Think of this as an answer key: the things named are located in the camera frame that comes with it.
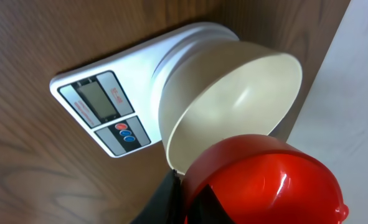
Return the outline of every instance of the blue button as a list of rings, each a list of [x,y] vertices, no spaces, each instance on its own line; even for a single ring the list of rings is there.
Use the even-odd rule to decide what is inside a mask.
[[[133,141],[135,141],[135,137],[134,136],[126,136],[126,137],[124,137],[124,141],[133,142]]]
[[[129,131],[129,130],[121,130],[120,131],[120,135],[121,136],[129,136],[129,135],[131,135],[131,131]]]

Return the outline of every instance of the red button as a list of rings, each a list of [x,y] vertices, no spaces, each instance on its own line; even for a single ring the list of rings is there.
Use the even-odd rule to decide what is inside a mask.
[[[124,123],[118,123],[115,125],[115,128],[117,130],[126,130],[128,128],[127,124],[124,124]]]

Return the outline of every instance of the red plastic object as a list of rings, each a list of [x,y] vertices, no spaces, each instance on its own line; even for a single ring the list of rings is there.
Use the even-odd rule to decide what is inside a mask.
[[[235,136],[204,151],[182,181],[186,210],[207,184],[235,223],[338,224],[349,213],[327,167],[269,136]]]

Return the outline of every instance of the control panel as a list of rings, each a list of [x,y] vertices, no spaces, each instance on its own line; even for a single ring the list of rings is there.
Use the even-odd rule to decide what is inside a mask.
[[[151,143],[138,116],[130,116],[135,111],[112,71],[62,86],[59,93],[89,128],[118,121],[94,131],[115,156]]]

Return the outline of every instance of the scale label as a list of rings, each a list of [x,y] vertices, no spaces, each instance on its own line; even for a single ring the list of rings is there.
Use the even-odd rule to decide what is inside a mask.
[[[134,112],[126,96],[124,95],[123,89],[117,82],[115,74],[112,72],[105,72],[97,75],[97,80],[105,90],[120,116],[125,116]]]

